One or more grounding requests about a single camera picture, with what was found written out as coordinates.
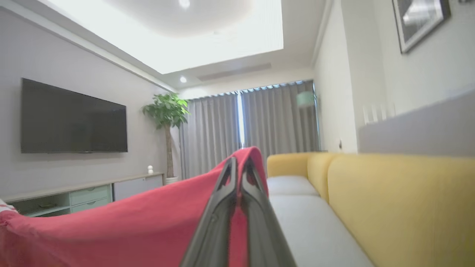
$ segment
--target ceiling light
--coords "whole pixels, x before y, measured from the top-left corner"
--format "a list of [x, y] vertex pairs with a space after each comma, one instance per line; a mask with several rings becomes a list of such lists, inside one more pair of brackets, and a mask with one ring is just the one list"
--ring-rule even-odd
[[187, 9], [190, 7], [190, 0], [179, 0], [180, 1], [180, 6], [184, 9]]

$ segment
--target seat cushion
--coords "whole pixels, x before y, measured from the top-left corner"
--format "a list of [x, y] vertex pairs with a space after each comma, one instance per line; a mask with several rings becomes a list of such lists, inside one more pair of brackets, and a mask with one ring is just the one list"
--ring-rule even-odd
[[276, 176], [267, 179], [269, 195], [319, 196], [313, 185], [303, 176]]
[[297, 266], [373, 266], [325, 200], [270, 195], [270, 202]]

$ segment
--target drawer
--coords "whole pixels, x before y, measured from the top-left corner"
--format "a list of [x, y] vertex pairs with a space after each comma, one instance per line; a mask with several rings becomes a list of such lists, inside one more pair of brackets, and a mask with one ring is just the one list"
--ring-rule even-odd
[[89, 203], [86, 203], [86, 204], [82, 204], [82, 205], [79, 205], [79, 206], [72, 207], [71, 211], [74, 213], [74, 212], [79, 212], [79, 211], [83, 211], [83, 210], [90, 210], [90, 209], [97, 208], [97, 207], [100, 207], [100, 206], [104, 206], [104, 205], [107, 205], [107, 204], [109, 204], [109, 200], [107, 200], [107, 198], [105, 198], [105, 199], [96, 200], [96, 201], [93, 201], [93, 202], [89, 202]]
[[71, 206], [107, 198], [109, 186], [103, 185], [71, 192]]

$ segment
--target curtain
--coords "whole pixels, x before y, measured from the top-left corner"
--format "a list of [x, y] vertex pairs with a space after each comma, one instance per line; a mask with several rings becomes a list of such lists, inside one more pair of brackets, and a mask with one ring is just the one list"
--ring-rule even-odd
[[318, 151], [315, 107], [299, 108], [297, 95], [313, 92], [313, 81], [245, 90], [245, 146], [257, 146], [263, 162], [280, 153]]
[[180, 129], [183, 179], [209, 172], [239, 149], [237, 100], [234, 93], [189, 101]]

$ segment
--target red blanket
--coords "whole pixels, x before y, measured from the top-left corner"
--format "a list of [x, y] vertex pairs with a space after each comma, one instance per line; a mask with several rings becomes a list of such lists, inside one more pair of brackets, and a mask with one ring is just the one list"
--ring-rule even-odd
[[[238, 177], [251, 157], [264, 187], [261, 153], [242, 149]], [[0, 266], [179, 266], [225, 161], [209, 173], [92, 210], [29, 218], [0, 212]], [[246, 266], [247, 222], [237, 208], [230, 234], [230, 266]]]

